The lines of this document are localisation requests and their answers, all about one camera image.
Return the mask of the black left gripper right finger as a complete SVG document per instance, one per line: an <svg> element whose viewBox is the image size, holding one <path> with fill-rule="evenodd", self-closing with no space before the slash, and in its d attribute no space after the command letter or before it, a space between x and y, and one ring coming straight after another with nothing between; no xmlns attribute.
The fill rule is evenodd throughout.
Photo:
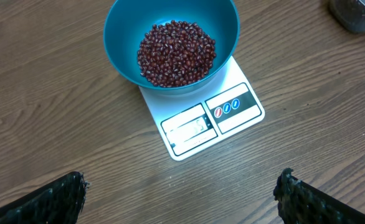
<svg viewBox="0 0 365 224"><path fill-rule="evenodd" d="M273 190L284 224L365 224L365 214L292 175L286 168Z"/></svg>

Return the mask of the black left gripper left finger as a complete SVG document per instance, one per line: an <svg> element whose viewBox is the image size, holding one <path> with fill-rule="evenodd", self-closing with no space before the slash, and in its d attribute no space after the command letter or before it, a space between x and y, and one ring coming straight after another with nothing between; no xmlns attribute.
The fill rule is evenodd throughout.
<svg viewBox="0 0 365 224"><path fill-rule="evenodd" d="M89 189L82 173L70 172L0 207L0 224L77 223Z"/></svg>

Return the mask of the red adzuki beans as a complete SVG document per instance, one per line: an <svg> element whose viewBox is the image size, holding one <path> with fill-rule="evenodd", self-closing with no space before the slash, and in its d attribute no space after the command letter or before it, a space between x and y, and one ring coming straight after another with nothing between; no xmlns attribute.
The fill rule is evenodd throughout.
<svg viewBox="0 0 365 224"><path fill-rule="evenodd" d="M202 80L210 73L216 57L215 39L195 22L175 20L154 24L137 52L140 75L161 88Z"/></svg>

